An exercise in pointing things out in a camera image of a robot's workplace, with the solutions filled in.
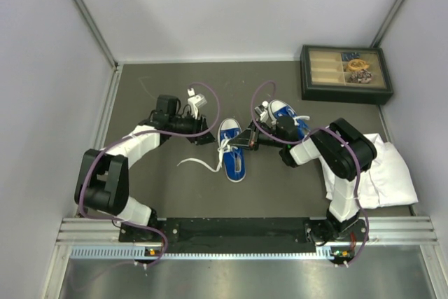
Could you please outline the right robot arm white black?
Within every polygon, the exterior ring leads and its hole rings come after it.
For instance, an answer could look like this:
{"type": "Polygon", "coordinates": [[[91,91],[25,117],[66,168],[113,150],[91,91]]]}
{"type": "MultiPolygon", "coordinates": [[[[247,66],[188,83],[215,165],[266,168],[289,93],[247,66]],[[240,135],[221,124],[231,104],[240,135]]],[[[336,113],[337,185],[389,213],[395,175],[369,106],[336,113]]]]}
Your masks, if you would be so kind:
{"type": "Polygon", "coordinates": [[[308,237],[313,243],[322,245],[344,239],[351,234],[359,216],[365,214],[359,201],[361,173],[370,169],[377,150],[345,119],[338,118],[306,136],[299,134],[296,122],[288,116],[278,118],[274,127],[255,121],[231,138],[229,145],[250,151],[258,150],[259,146],[277,147],[289,167],[315,159],[327,164],[335,175],[335,187],[326,218],[311,220],[308,224],[308,237]]]}

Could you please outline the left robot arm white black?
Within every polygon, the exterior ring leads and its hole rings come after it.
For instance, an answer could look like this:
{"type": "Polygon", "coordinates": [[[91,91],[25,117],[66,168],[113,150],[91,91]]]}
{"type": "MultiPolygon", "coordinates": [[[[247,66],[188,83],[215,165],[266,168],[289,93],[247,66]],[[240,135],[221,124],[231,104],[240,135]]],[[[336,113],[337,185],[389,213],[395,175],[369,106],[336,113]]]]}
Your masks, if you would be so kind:
{"type": "Polygon", "coordinates": [[[213,142],[212,126],[200,113],[206,102],[203,95],[193,95],[186,104],[188,112],[182,113],[178,97],[160,95],[149,116],[129,134],[102,149],[87,150],[74,193],[79,214],[91,218],[89,210],[99,212],[101,220],[121,221],[134,227],[135,233],[146,241],[157,235],[164,238],[156,210],[130,195],[130,168],[172,137],[196,145],[213,142]]]}

